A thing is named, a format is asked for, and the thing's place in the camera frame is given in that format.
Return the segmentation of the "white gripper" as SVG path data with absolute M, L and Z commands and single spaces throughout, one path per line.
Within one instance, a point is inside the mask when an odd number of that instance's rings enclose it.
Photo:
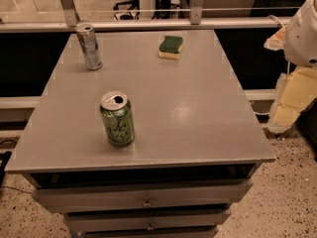
M 287 27 L 269 37 L 264 47 L 271 51 L 284 49 L 286 60 L 301 65 L 291 74 L 282 73 L 277 80 L 267 128 L 280 134 L 317 98 L 317 69 L 310 68 L 317 66 L 317 0 L 306 0 Z

